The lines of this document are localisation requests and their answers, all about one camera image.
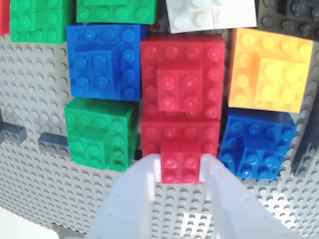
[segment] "red lego brick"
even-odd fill
[[[166,141],[186,141],[200,144],[201,153],[217,156],[219,139],[219,120],[156,118],[143,115],[142,122],[143,156],[150,153],[161,153],[162,144]]]
[[[144,114],[221,118],[225,43],[217,36],[150,36],[142,41]]]
[[[199,169],[162,169],[161,182],[169,184],[200,183]]]
[[[161,143],[161,167],[167,169],[197,169],[200,165],[199,142],[165,140]]]
[[[0,36],[10,32],[10,2],[0,0]]]

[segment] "yellow lego brick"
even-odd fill
[[[228,106],[299,112],[313,42],[239,28],[233,31]]]

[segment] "stacked lego bricks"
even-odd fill
[[[224,55],[220,35],[142,42],[143,155],[161,154],[163,183],[198,182],[201,155],[217,155]]]
[[[218,158],[238,177],[276,179],[295,135],[289,112],[300,111],[312,48],[312,41],[293,36],[233,31],[228,121]]]

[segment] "gray plastic surface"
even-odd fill
[[[164,11],[159,30],[167,31],[167,26]],[[229,46],[230,31],[205,34],[216,32]],[[318,45],[314,44],[312,64],[316,63],[310,69],[302,110],[296,115],[297,132],[280,177],[274,182],[243,180],[282,224],[306,239],[319,236],[319,160],[314,158],[309,175],[303,178],[293,176],[291,161],[316,95]],[[39,150],[37,140],[44,132],[66,136],[64,106],[71,99],[66,44],[11,43],[9,35],[0,37],[3,121],[27,131],[21,145],[6,140],[0,144],[0,206],[47,228],[55,223],[85,233],[120,173],[76,165],[69,157]],[[203,184],[156,184],[150,238],[213,238],[211,203],[205,194]]]

